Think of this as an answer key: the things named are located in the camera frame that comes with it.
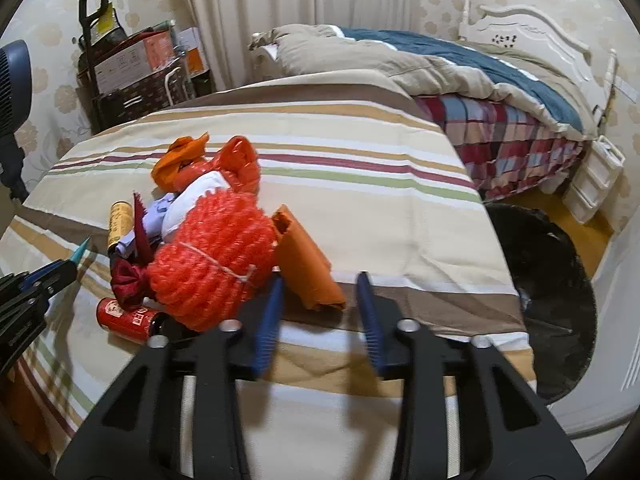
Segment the orange plastic bag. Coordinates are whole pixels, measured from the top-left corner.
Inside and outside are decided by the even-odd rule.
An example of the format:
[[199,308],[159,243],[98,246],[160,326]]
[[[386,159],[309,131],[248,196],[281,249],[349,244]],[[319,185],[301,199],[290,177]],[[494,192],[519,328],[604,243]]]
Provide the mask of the orange plastic bag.
[[209,171],[219,171],[236,192],[258,191],[258,155],[246,137],[235,136],[229,139],[213,160],[196,161],[182,168],[174,178],[175,190],[183,192],[193,181]]
[[346,300],[331,277],[331,263],[293,213],[281,205],[271,220],[278,233],[276,264],[289,289],[309,310],[325,305],[343,310]]
[[249,139],[235,136],[216,153],[213,168],[225,177],[234,191],[258,192],[260,165]]
[[192,162],[203,160],[204,148],[209,141],[209,134],[203,134],[199,139],[180,137],[176,139],[166,154],[162,156],[151,170],[151,178],[165,193],[176,192],[174,180],[180,168]]

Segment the red can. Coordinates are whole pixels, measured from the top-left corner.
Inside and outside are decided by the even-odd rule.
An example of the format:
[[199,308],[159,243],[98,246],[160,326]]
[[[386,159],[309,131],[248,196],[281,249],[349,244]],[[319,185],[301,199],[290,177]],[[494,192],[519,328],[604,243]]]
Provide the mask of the red can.
[[192,335],[190,330],[165,312],[145,306],[127,311],[113,298],[102,298],[98,302],[95,317],[103,329],[136,343],[144,343],[158,334],[171,340]]

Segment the floor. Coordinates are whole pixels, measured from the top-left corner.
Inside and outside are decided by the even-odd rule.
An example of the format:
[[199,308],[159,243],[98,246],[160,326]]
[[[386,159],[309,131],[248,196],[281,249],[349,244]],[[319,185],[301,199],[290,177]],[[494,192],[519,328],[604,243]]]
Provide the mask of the floor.
[[542,209],[552,222],[571,237],[587,275],[593,277],[613,235],[613,229],[601,213],[597,212],[585,225],[578,224],[562,203],[562,197],[546,195],[537,188],[508,198],[505,202]]
[[14,214],[14,204],[9,199],[9,190],[0,185],[0,236],[9,227]]

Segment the wall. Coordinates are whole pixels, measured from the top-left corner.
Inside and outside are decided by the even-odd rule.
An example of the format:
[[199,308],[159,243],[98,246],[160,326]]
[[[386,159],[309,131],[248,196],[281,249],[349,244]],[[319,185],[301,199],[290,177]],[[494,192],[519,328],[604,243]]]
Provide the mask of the wall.
[[[456,39],[463,0],[421,0],[417,32]],[[477,5],[529,4],[544,10],[570,34],[591,47],[594,74],[604,75],[610,48],[618,51],[618,75],[640,90],[640,34],[618,0],[472,0]],[[622,229],[640,202],[640,106],[623,94],[615,97],[603,133],[626,156],[625,171],[602,210],[612,227]]]
[[[129,34],[172,18],[180,28],[191,26],[182,0],[111,1]],[[78,0],[24,0],[0,39],[0,45],[24,39],[31,56],[33,105],[16,134],[27,155],[22,176],[29,190],[74,144],[91,135],[77,92],[76,40],[81,34]]]

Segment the red mesh netting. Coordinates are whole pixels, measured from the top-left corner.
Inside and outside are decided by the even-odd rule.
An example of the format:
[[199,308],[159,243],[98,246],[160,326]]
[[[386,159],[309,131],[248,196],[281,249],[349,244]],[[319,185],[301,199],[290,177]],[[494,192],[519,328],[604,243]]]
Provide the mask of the red mesh netting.
[[[149,264],[151,288],[169,314],[201,332],[233,317],[264,284],[274,265],[275,240],[273,223],[258,209],[255,195],[208,192]],[[222,267],[249,275],[248,281]]]

